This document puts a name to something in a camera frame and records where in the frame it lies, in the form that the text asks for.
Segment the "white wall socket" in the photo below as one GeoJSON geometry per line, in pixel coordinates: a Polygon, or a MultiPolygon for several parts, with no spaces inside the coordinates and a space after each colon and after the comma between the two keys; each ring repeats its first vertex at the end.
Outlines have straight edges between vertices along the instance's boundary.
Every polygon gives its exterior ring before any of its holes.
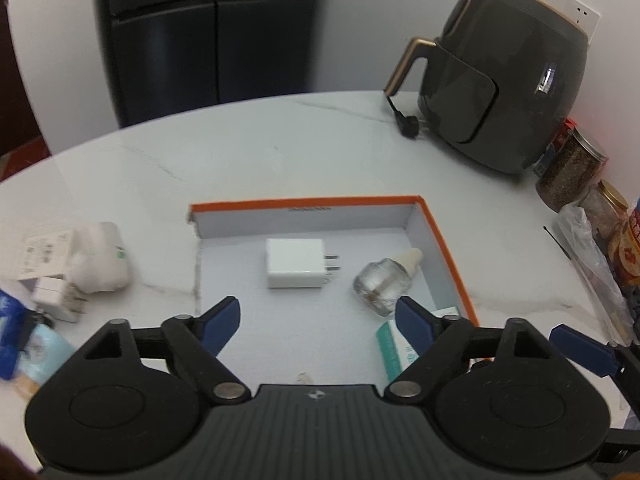
{"type": "Polygon", "coordinates": [[[588,42],[591,42],[601,14],[580,0],[565,0],[563,13],[587,35],[588,42]]]}

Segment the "clear repellent liquid bottle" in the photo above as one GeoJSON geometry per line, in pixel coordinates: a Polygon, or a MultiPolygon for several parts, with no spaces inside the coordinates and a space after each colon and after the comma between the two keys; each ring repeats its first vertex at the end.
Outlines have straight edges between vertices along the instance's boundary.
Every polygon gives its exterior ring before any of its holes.
{"type": "Polygon", "coordinates": [[[369,309],[387,318],[395,312],[398,299],[411,288],[422,259],[423,252],[411,247],[392,258],[371,262],[354,278],[352,289],[369,309]]]}

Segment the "white rounded plug adapter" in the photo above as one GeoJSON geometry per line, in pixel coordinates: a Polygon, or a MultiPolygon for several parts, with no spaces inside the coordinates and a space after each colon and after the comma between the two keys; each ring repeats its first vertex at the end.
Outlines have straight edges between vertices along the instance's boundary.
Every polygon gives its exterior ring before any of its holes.
{"type": "Polygon", "coordinates": [[[84,313],[86,298],[65,278],[38,278],[32,301],[58,321],[77,323],[84,313]]]}

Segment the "glass jar dark contents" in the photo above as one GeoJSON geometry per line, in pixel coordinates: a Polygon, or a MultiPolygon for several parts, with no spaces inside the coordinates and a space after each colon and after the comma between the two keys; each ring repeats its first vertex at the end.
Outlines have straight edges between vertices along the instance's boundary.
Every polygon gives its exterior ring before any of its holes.
{"type": "Polygon", "coordinates": [[[588,133],[574,128],[536,183],[540,199],[554,212],[577,200],[608,161],[602,146],[588,133]]]}

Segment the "teal bandage box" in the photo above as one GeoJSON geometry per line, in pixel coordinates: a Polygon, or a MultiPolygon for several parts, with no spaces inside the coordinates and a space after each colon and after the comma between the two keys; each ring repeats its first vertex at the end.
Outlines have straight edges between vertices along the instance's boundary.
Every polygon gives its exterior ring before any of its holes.
{"type": "Polygon", "coordinates": [[[392,382],[420,356],[398,330],[394,318],[390,318],[376,331],[376,340],[388,382],[392,382]]]}

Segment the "small white cube charger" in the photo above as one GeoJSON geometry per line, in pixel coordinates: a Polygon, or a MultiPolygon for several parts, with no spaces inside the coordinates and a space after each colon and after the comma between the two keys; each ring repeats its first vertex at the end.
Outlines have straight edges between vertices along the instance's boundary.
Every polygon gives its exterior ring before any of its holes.
{"type": "Polygon", "coordinates": [[[268,238],[266,278],[269,288],[322,288],[341,270],[321,238],[268,238]]]}

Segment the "light blue toothpick jar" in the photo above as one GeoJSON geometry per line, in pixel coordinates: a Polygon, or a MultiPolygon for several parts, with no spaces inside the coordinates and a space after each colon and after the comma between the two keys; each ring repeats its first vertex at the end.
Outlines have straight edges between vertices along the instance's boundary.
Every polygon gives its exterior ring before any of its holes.
{"type": "Polygon", "coordinates": [[[38,324],[18,360],[15,390],[23,399],[30,400],[74,352],[75,348],[55,330],[38,324]]]}

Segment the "clear plastic bag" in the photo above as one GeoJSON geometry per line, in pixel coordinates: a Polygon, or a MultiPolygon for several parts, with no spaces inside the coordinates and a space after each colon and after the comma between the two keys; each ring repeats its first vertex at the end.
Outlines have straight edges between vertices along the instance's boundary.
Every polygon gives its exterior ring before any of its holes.
{"type": "Polygon", "coordinates": [[[638,344],[634,320],[608,260],[592,237],[585,209],[573,204],[563,206],[556,216],[554,229],[590,290],[608,339],[623,346],[638,344]]]}

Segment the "glass jar gold lid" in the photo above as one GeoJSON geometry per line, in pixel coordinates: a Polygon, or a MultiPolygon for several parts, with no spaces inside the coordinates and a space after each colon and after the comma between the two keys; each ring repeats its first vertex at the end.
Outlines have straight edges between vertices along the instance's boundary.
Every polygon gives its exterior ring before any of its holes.
{"type": "Polygon", "coordinates": [[[627,218],[628,203],[607,180],[590,185],[578,206],[585,211],[594,240],[606,245],[627,218]]]}

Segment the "white orange-rimmed box tray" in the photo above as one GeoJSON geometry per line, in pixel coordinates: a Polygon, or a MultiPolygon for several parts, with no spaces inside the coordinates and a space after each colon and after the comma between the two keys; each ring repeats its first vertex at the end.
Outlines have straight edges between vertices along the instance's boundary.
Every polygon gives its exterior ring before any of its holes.
{"type": "Polygon", "coordinates": [[[477,315],[426,201],[419,195],[246,200],[191,206],[198,237],[201,308],[233,296],[240,324],[218,354],[250,390],[262,384],[372,384],[386,371],[376,333],[384,318],[352,281],[369,263],[418,248],[423,260],[408,291],[430,311],[477,315]],[[272,288],[270,238],[322,240],[329,257],[319,287],[272,288]]]}

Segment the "white mosquito repellent heater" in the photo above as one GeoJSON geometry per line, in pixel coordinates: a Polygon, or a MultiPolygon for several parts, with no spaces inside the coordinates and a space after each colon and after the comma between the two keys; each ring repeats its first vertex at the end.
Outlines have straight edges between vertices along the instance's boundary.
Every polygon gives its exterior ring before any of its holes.
{"type": "Polygon", "coordinates": [[[78,249],[66,278],[81,292],[117,292],[131,281],[131,266],[119,228],[100,222],[78,232],[78,249]]]}

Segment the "black four-door refrigerator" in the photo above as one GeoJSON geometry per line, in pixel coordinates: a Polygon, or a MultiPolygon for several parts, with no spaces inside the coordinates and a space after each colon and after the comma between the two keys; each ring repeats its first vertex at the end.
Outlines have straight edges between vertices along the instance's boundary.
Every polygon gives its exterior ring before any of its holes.
{"type": "Polygon", "coordinates": [[[122,127],[308,90],[318,0],[96,0],[122,127]]]}

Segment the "white power adapter box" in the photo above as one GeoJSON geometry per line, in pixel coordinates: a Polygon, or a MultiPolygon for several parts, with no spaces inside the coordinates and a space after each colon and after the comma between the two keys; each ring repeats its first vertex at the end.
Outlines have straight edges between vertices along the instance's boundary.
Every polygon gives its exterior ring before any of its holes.
{"type": "Polygon", "coordinates": [[[36,278],[60,278],[64,275],[76,248],[76,231],[65,230],[36,235],[24,240],[18,258],[16,278],[19,281],[36,278]]]}

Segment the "dark grey air fryer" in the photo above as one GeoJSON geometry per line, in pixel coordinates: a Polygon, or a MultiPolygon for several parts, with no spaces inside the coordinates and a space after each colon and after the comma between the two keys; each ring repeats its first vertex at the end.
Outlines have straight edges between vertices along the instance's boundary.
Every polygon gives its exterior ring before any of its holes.
{"type": "Polygon", "coordinates": [[[418,105],[430,131],[489,169],[520,174],[570,114],[588,47],[542,0],[458,0],[439,37],[409,41],[384,94],[423,58],[418,105]]]}

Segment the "blue lid oat jar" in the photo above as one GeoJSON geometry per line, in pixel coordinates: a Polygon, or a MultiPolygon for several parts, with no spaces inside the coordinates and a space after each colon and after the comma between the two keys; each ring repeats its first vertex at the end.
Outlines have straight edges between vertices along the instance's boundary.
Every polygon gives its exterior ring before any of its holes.
{"type": "Polygon", "coordinates": [[[639,285],[640,243],[639,243],[639,203],[620,226],[610,247],[616,280],[625,287],[639,285]]]}

